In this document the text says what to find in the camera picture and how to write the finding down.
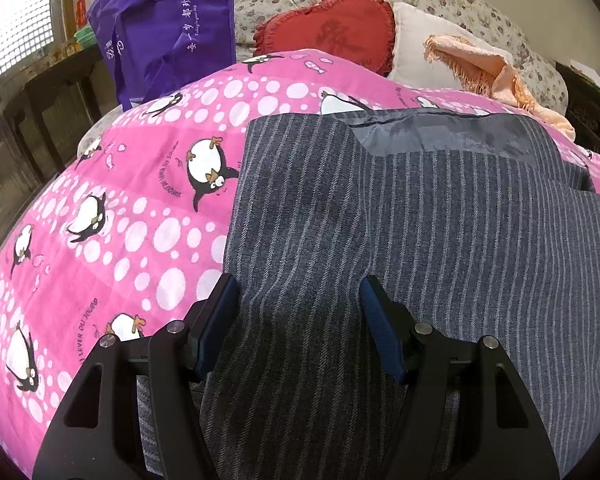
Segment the pink penguin quilt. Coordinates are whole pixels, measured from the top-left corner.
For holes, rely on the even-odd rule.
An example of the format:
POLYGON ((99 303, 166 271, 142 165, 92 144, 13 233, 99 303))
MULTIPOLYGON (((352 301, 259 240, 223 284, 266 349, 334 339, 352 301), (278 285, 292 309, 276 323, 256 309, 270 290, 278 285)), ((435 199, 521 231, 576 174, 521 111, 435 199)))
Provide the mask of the pink penguin quilt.
MULTIPOLYGON (((253 58, 254 70, 287 81, 295 94, 300 75, 283 67, 282 57, 253 58)), ((346 66, 362 68, 329 54, 308 62, 320 76, 346 66)), ((444 110, 529 118, 550 135, 563 160, 590 172, 600 196, 600 155, 557 141, 542 122, 484 110, 485 96, 467 91, 468 110, 454 112, 442 99, 427 101, 378 77, 371 89, 334 81, 321 92, 317 110, 285 114, 444 110)), ((20 474, 32 474, 61 399, 101 336, 152 335, 207 298, 227 272, 224 250, 249 125, 230 133, 201 122, 137 125, 121 115, 6 238, 0 250, 0 449, 20 474)))

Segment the dark wooden side table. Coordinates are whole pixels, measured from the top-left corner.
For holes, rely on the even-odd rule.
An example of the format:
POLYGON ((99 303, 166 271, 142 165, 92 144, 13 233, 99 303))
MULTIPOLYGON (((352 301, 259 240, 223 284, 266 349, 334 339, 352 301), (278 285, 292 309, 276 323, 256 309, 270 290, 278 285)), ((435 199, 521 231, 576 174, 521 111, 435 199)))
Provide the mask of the dark wooden side table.
POLYGON ((89 47, 26 82, 0 105, 0 246, 25 206, 76 157, 102 117, 91 76, 102 55, 89 47))

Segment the red heart pillow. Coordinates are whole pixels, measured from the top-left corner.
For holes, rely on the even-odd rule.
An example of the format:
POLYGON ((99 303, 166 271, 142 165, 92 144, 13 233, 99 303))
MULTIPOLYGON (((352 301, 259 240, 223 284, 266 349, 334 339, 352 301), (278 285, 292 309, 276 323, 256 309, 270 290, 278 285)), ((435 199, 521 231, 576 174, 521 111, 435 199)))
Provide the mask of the red heart pillow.
POLYGON ((256 28, 253 41, 256 55, 317 49, 386 76, 396 22, 385 0, 323 0, 273 16, 256 28))

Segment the floral grey bedding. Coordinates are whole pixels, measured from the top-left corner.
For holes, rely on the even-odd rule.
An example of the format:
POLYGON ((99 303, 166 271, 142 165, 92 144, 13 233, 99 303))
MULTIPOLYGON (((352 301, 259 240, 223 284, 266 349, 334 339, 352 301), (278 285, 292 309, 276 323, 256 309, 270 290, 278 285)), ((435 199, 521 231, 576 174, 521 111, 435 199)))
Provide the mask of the floral grey bedding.
MULTIPOLYGON (((254 70, 253 35, 256 28, 273 16, 313 6, 323 0, 234 0, 236 62, 204 78, 186 84, 162 98, 122 109, 122 122, 137 125, 159 122, 201 122, 209 128, 230 133, 246 130, 256 118, 290 112, 314 112, 320 94, 334 81, 345 89, 375 88, 379 77, 371 70, 346 66, 341 72, 320 76, 309 70, 308 62, 324 61, 321 50, 284 51, 280 64, 299 74, 296 93, 288 93, 288 82, 265 78, 254 70)), ((516 68, 522 81, 544 107, 565 117, 566 86, 557 70, 551 68, 528 46, 521 29, 507 16, 483 0, 385 0, 392 5, 396 22, 392 69, 393 87, 421 93, 427 101, 442 99, 454 112, 468 110, 468 93, 456 80, 434 82, 413 75, 424 65, 424 41, 435 34, 468 39, 478 47, 501 53, 516 68)), ((484 110, 530 116, 521 108, 488 97, 484 110)), ((561 132, 547 125, 559 142, 571 143, 561 132)))

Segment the purple tote bag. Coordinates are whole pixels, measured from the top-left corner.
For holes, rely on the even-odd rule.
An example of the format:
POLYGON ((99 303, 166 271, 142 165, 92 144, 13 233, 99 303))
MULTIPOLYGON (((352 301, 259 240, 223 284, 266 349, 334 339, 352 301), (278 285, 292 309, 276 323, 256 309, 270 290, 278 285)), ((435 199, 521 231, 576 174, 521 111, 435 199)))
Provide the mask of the purple tote bag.
POLYGON ((94 0, 87 19, 124 110, 236 62, 234 0, 94 0))

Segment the window with lattice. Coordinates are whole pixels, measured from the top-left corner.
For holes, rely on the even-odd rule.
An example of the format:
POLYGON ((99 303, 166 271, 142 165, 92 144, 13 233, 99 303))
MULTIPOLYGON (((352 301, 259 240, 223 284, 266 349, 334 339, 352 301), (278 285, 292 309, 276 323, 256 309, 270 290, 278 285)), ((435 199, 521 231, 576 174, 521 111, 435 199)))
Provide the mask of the window with lattice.
POLYGON ((0 0, 0 76, 55 39, 52 0, 0 0))

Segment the green basket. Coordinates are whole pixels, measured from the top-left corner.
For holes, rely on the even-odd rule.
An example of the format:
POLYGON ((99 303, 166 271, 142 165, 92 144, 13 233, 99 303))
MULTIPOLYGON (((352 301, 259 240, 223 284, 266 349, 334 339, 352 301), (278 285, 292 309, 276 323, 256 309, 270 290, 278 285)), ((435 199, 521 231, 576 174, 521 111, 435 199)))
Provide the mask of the green basket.
POLYGON ((85 25, 74 33, 74 39, 81 49, 96 46, 97 39, 90 25, 85 25))

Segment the grey pinstriped coat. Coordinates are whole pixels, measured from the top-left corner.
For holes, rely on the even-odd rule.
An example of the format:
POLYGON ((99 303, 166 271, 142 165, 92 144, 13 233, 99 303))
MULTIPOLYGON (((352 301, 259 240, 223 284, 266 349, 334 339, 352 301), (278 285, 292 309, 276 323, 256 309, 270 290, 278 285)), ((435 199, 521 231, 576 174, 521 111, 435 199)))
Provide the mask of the grey pinstriped coat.
POLYGON ((250 122, 224 250, 240 313, 200 426, 223 479, 373 479, 404 389, 358 304, 373 275, 452 338, 504 344, 562 474, 600 433, 600 196, 509 114, 250 122))

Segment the peach fringed scarf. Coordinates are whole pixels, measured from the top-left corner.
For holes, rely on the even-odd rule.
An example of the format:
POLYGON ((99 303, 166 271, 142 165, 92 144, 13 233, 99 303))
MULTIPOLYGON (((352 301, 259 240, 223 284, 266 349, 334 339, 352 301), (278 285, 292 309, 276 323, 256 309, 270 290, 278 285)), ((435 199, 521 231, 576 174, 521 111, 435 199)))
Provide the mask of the peach fringed scarf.
POLYGON ((430 35, 424 41, 424 59, 448 66, 464 90, 521 108, 557 129, 569 141, 576 140, 576 130, 570 122, 541 105, 501 53, 478 47, 461 36, 430 35))

